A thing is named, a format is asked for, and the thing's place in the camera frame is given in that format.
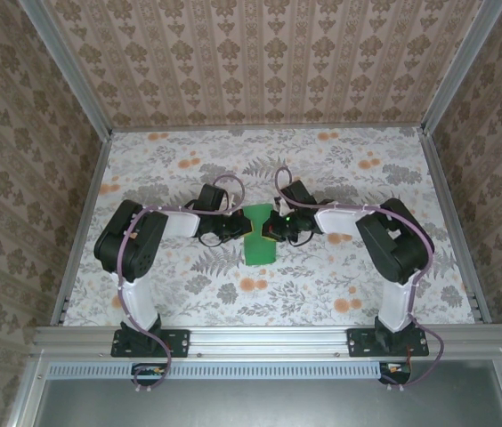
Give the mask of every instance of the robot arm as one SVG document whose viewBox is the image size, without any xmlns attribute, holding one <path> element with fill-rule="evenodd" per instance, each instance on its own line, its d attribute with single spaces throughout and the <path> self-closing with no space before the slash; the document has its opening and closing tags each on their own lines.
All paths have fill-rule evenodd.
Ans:
<svg viewBox="0 0 502 427">
<path fill-rule="evenodd" d="M 271 212 L 270 219 L 263 225 L 263 236 L 279 242 L 287 240 L 291 244 L 298 240 L 301 231 L 349 234 L 361 238 L 376 269 L 387 280 L 376 329 L 382 328 L 386 333 L 396 334 L 410 326 L 413 285 L 409 280 L 428 262 L 425 245 L 415 231 L 386 213 L 335 208 L 327 200 L 318 204 L 300 181 L 292 182 L 281 192 L 300 204 L 317 207 L 328 205 L 328 208 L 310 209 L 293 205 L 292 202 L 286 206 L 284 199 L 275 199 L 279 212 Z M 400 200 L 391 198 L 380 207 L 415 225 L 434 250 L 429 236 Z"/>
<path fill-rule="evenodd" d="M 154 262 L 162 238 L 199 238 L 201 241 L 203 235 L 214 233 L 224 243 L 253 230 L 242 209 L 231 215 L 211 214 L 219 210 L 225 197 L 225 190 L 205 184 L 198 199 L 190 201 L 186 207 L 210 214 L 163 209 L 148 212 L 137 222 L 123 253 L 125 281 L 122 290 L 126 307 L 141 328 L 150 330 L 154 326 L 159 327 L 158 311 L 150 294 L 146 273 Z M 119 248 L 131 222 L 142 209 L 139 203 L 123 201 L 94 246 L 95 258 L 101 261 L 103 269 L 111 274 L 116 284 Z"/>
</svg>

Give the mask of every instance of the floral table surface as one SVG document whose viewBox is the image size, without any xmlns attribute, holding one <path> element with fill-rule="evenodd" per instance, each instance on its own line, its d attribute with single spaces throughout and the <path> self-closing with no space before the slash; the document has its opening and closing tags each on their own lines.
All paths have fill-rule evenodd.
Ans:
<svg viewBox="0 0 502 427">
<path fill-rule="evenodd" d="M 114 134 L 64 325 L 122 319 L 116 286 L 93 257 L 121 200 L 183 205 L 202 183 L 232 172 L 246 184 L 245 205 L 269 203 L 283 164 L 318 200 L 401 199 L 436 249 L 417 290 L 417 317 L 474 321 L 416 129 L 406 127 Z M 237 190 L 234 182 L 225 187 Z M 242 240 L 206 248 L 196 239 L 164 239 L 149 275 L 169 326 L 371 324 L 384 283 L 364 245 L 348 235 L 315 236 L 298 248 L 278 244 L 277 261 L 264 266 L 245 265 Z"/>
</svg>

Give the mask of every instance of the metal bracket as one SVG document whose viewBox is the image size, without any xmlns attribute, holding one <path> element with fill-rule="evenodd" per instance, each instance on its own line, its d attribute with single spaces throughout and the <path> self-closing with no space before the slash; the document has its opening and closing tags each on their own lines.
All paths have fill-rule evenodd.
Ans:
<svg viewBox="0 0 502 427">
<path fill-rule="evenodd" d="M 190 349 L 190 330 L 188 329 L 160 329 L 158 337 L 164 342 L 172 353 L 172 357 L 187 358 Z M 115 331 L 110 349 L 113 358 L 165 358 L 166 353 L 159 345 L 149 348 L 133 346 L 125 331 Z"/>
<path fill-rule="evenodd" d="M 443 360 L 502 360 L 502 325 L 429 327 L 445 342 Z M 309 375 L 312 372 L 312 379 L 325 379 L 336 372 L 346 377 L 351 373 L 350 368 L 354 369 L 358 362 L 402 362 L 407 358 L 407 354 L 402 357 L 367 356 L 352 362 L 344 332 L 357 328 L 360 326 L 190 327 L 190 354 L 186 359 L 173 359 L 169 378 L 209 379 L 210 369 L 215 367 L 216 370 L 211 371 L 211 376 L 219 375 L 220 378 L 228 379 L 233 378 L 232 375 L 245 373 L 242 379 L 259 376 L 269 380 L 272 379 L 272 374 L 270 370 L 265 370 L 266 368 L 276 367 L 277 375 L 284 373 L 283 376 L 287 376 L 288 371 L 282 371 L 283 367 L 287 369 L 294 366 L 295 372 L 297 368 L 299 373 L 301 368 L 307 368 Z M 101 379 L 105 375 L 130 379 L 130 366 L 133 361 L 128 355 L 121 359 L 106 357 L 110 352 L 111 339 L 116 329 L 117 326 L 38 327 L 34 338 L 35 345 L 29 354 L 28 369 L 21 379 L 8 427 L 35 425 L 45 383 L 46 380 L 53 379 L 52 374 L 67 379 Z M 439 344 L 432 338 L 429 348 L 430 354 L 424 359 L 433 360 L 439 352 Z M 134 360 L 135 363 L 140 361 L 163 362 L 162 358 Z M 225 371 L 222 374 L 220 370 L 217 374 L 220 365 L 225 367 L 224 362 L 230 362 L 231 367 L 237 366 L 238 370 L 232 374 L 225 374 Z M 377 378 L 379 367 L 371 366 L 369 372 Z M 293 371 L 290 372 L 290 376 L 294 377 Z M 321 377 L 314 376 L 320 372 Z"/>
<path fill-rule="evenodd" d="M 377 339 L 374 327 L 355 327 L 346 331 L 351 358 L 429 356 L 425 332 L 414 327 L 403 336 L 402 346 L 387 352 Z"/>
</svg>

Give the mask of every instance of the cable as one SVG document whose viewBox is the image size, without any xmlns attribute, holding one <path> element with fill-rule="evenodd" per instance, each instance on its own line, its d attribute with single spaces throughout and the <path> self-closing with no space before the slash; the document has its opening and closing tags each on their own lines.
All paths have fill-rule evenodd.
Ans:
<svg viewBox="0 0 502 427">
<path fill-rule="evenodd" d="M 240 178 L 238 178 L 235 175 L 231 175 L 231 174 L 220 175 L 217 178 L 215 178 L 214 182 L 217 182 L 219 179 L 224 179 L 224 178 L 230 178 L 230 179 L 237 181 L 241 187 L 241 200 L 235 206 L 228 207 L 227 209 L 224 209 L 222 211 L 213 211 L 213 212 L 198 211 L 195 209 L 189 209 L 184 206 L 175 207 L 175 206 L 150 205 L 150 206 L 143 207 L 143 209 L 138 214 L 136 214 L 136 216 L 133 218 L 130 225 L 128 226 L 128 229 L 126 229 L 125 236 L 123 237 L 123 241 L 120 244 L 120 247 L 118 248 L 118 255 L 117 255 L 118 292 L 117 292 L 117 294 L 118 294 L 118 299 L 120 300 L 120 304 L 122 305 L 123 311 L 126 314 L 126 318 L 128 318 L 128 320 L 136 328 L 136 330 L 138 330 L 142 334 L 145 334 L 149 338 L 156 341 L 158 343 L 158 345 L 160 347 L 162 347 L 162 349 L 166 353 L 166 368 L 164 369 L 164 373 L 151 386 L 144 387 L 138 383 L 138 373 L 140 372 L 140 370 L 138 370 L 134 373 L 133 383 L 136 386 L 137 391 L 140 391 L 140 390 L 150 391 L 151 389 L 158 387 L 164 381 L 164 379 L 166 378 L 166 376 L 170 372 L 170 366 L 172 365 L 172 353 L 170 352 L 170 349 L 168 349 L 168 347 L 164 344 L 164 342 L 159 337 L 157 337 L 153 333 L 147 331 L 146 329 L 144 329 L 142 326 L 140 326 L 138 324 L 138 322 L 134 319 L 132 313 L 128 309 L 128 306 L 126 305 L 125 298 L 123 296 L 123 284 L 125 282 L 125 278 L 123 276 L 123 257 L 125 254 L 126 243 L 128 243 L 128 239 L 130 238 L 130 235 L 133 232 L 134 227 L 136 227 L 136 224 L 138 223 L 138 221 L 143 217 L 143 215 L 147 214 L 148 212 L 152 212 L 152 211 L 189 212 L 192 214 L 224 215 L 224 214 L 230 214 L 232 212 L 237 211 L 239 209 L 239 207 L 241 206 L 241 204 L 243 203 L 243 200 L 245 199 L 245 185 L 243 184 L 243 181 Z"/>
<path fill-rule="evenodd" d="M 417 326 L 420 329 L 423 329 L 428 334 L 431 334 L 432 336 L 434 336 L 437 339 L 437 341 L 439 342 L 439 352 L 437 353 L 437 357 L 435 358 L 433 363 L 429 366 L 429 369 L 427 369 L 425 371 L 425 373 L 422 374 L 416 380 L 409 381 L 408 383 L 405 383 L 405 384 L 399 384 L 393 378 L 382 374 L 382 378 L 386 379 L 387 381 L 389 381 L 390 383 L 392 383 L 394 385 L 399 386 L 400 389 L 402 389 L 403 387 L 408 387 L 410 385 L 415 385 L 417 383 L 421 383 L 427 376 L 429 376 L 432 373 L 432 371 L 437 367 L 437 365 L 439 365 L 439 362 L 441 361 L 443 353 L 445 352 L 445 342 L 442 340 L 442 338 L 439 336 L 439 334 L 434 332 L 432 329 L 429 329 L 428 327 L 421 325 L 419 322 L 417 322 L 417 320 L 415 319 L 415 317 L 412 314 L 409 314 L 409 318 L 411 319 L 411 321 L 413 323 L 415 323 L 415 326 Z"/>
<path fill-rule="evenodd" d="M 411 348 L 409 347 L 409 344 L 407 345 L 407 348 L 408 348 L 408 358 L 405 359 L 405 363 L 409 365 L 409 373 L 411 374 L 411 369 L 413 366 L 411 365 Z"/>
<path fill-rule="evenodd" d="M 212 182 L 212 185 L 215 185 L 217 184 L 217 182 L 225 179 L 225 178 L 230 178 L 232 176 L 235 176 L 235 175 L 232 175 L 231 173 L 223 173 L 221 175 L 218 175 L 215 177 L 214 179 L 214 182 Z M 225 191 L 225 199 L 227 200 L 227 204 L 229 205 L 230 203 L 230 193 L 227 191 L 227 189 L 224 189 L 223 191 Z"/>
<path fill-rule="evenodd" d="M 198 241 L 199 241 L 199 243 L 201 243 L 205 247 L 218 247 L 218 246 L 221 246 L 221 245 L 223 245 L 225 243 L 225 239 L 222 238 L 217 245 L 208 245 L 206 242 L 204 242 L 202 240 L 202 236 L 198 237 Z"/>
<path fill-rule="evenodd" d="M 310 242 L 312 240 L 312 236 L 314 236 L 314 232 L 313 231 L 311 231 L 311 235 L 304 242 L 301 242 L 298 245 L 293 245 L 293 242 L 290 241 L 290 238 L 288 238 L 288 243 L 292 247 L 301 247 L 302 245 L 306 245 L 308 242 Z"/>
<path fill-rule="evenodd" d="M 320 209 L 320 210 L 329 210 L 329 209 L 339 208 L 339 209 L 344 209 L 344 210 L 349 210 L 349 211 L 378 212 L 378 213 L 387 215 L 387 216 L 389 216 L 391 218 L 394 218 L 394 219 L 396 219 L 396 220 L 398 220 L 400 222 L 403 222 L 413 232 L 415 232 L 417 234 L 417 236 L 421 239 L 421 241 L 425 245 L 425 249 L 427 251 L 427 264 L 425 265 L 425 267 L 419 273 L 416 274 L 415 277 L 413 277 L 413 283 L 412 283 L 413 286 L 411 287 L 411 293 L 409 295 L 408 312 L 413 311 L 413 305 L 415 303 L 415 292 L 417 290 L 417 282 L 427 273 L 427 271 L 429 271 L 429 269 L 431 268 L 431 266 L 433 264 L 433 248 L 429 244 L 429 241 L 427 240 L 427 237 L 425 236 L 425 234 L 413 222 L 411 222 L 407 218 L 404 218 L 403 216 L 399 215 L 398 213 L 388 211 L 387 209 L 384 209 L 381 206 L 375 206 L 375 205 L 344 205 L 344 204 L 340 204 L 340 203 L 336 203 L 336 204 L 333 204 L 333 205 L 307 205 L 305 203 L 296 202 L 292 198 L 286 196 L 281 191 L 281 189 L 280 189 L 280 186 L 279 186 L 279 174 L 281 172 L 283 172 L 283 171 L 285 171 L 285 172 L 288 173 L 289 183 L 293 181 L 293 175 L 290 172 L 290 170 L 288 169 L 288 167 L 287 166 L 282 166 L 279 169 L 277 169 L 277 171 L 275 172 L 275 189 L 277 189 L 277 192 L 279 193 L 279 195 L 282 198 L 284 198 L 285 200 L 287 200 L 287 202 L 290 203 L 290 204 L 292 204 L 292 205 L 299 206 L 299 207 L 306 207 L 306 208 L 309 208 L 309 209 Z"/>
<path fill-rule="evenodd" d="M 403 222 L 414 233 L 416 233 L 419 236 L 419 238 L 421 239 L 421 241 L 425 245 L 425 250 L 427 251 L 427 264 L 425 265 L 425 267 L 419 273 L 416 274 L 415 277 L 413 277 L 413 282 L 412 282 L 412 287 L 411 287 L 411 293 L 409 294 L 408 315 L 409 315 L 409 319 L 417 327 L 423 329 L 428 334 L 431 334 L 432 336 L 434 336 L 439 341 L 440 348 L 439 348 L 439 353 L 437 354 L 437 357 L 435 358 L 435 361 L 429 367 L 429 369 L 427 369 L 427 371 L 423 375 L 421 375 L 419 378 L 417 378 L 414 381 L 410 381 L 409 383 L 404 384 L 404 386 L 408 386 L 408 385 L 411 385 L 411 384 L 416 384 L 416 383 L 419 383 L 420 381 L 424 380 L 436 368 L 436 366 L 439 364 L 439 361 L 441 360 L 441 357 L 442 357 L 443 352 L 445 350 L 445 343 L 442 340 L 442 338 L 437 333 L 435 333 L 434 331 L 432 331 L 431 329 L 429 329 L 427 327 L 424 327 L 424 326 L 421 326 L 421 324 L 419 322 L 417 322 L 417 320 L 415 319 L 415 317 L 412 314 L 413 306 L 415 304 L 415 294 L 416 294 L 416 290 L 417 290 L 417 283 L 427 273 L 427 271 L 429 271 L 429 269 L 433 265 L 433 248 L 429 244 L 429 240 L 427 240 L 427 237 L 425 236 L 425 234 L 413 222 L 411 222 L 407 218 L 404 218 L 403 216 L 399 215 L 398 213 L 396 214 L 395 212 L 388 211 L 387 209 L 384 209 L 381 206 L 375 206 L 375 205 L 344 205 L 344 204 L 340 204 L 340 203 L 336 203 L 336 204 L 333 204 L 333 205 L 307 205 L 305 203 L 297 202 L 297 201 L 293 200 L 292 198 L 286 196 L 281 191 L 281 189 L 280 189 L 280 186 L 279 186 L 279 174 L 281 172 L 283 172 L 283 171 L 288 174 L 288 182 L 291 183 L 293 181 L 293 174 L 290 172 L 290 169 L 288 169 L 288 166 L 282 166 L 279 169 L 277 169 L 277 171 L 275 172 L 275 189 L 277 190 L 277 192 L 279 193 L 279 195 L 282 198 L 284 198 L 288 203 L 290 203 L 292 205 L 299 206 L 299 207 L 306 207 L 306 208 L 309 208 L 309 209 L 336 209 L 336 208 L 339 208 L 339 209 L 345 209 L 345 210 L 350 210 L 350 211 L 378 212 L 378 213 L 384 214 L 384 215 L 386 215 L 386 216 L 388 216 L 390 218 L 394 218 L 394 219 L 396 219 L 396 220 L 398 220 L 400 222 Z M 392 380 L 391 378 L 387 377 L 386 375 L 382 375 L 382 376 L 386 380 L 388 380 L 388 381 L 390 381 L 392 383 L 397 383 L 394 380 Z"/>
</svg>

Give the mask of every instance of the gray leaf pattern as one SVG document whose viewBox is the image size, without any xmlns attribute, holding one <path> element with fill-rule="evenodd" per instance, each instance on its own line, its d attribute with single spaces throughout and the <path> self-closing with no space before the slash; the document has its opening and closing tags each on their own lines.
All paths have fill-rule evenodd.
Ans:
<svg viewBox="0 0 502 427">
<path fill-rule="evenodd" d="M 184 205 L 204 182 L 238 173 L 246 185 L 245 205 L 272 203 L 273 174 L 281 165 L 317 200 L 403 200 L 436 248 L 433 269 L 417 289 L 416 314 L 428 323 L 472 321 L 416 130 L 347 128 L 113 134 L 65 325 L 118 325 L 123 317 L 112 305 L 115 284 L 94 259 L 93 246 L 124 198 Z M 281 176 L 281 184 L 286 179 Z M 239 196 L 236 183 L 218 185 Z M 163 239 L 148 273 L 163 321 L 177 326 L 373 322 L 385 281 L 360 236 L 317 235 L 306 246 L 277 245 L 276 251 L 275 263 L 247 266 L 242 240 L 206 248 L 196 239 Z"/>
</svg>

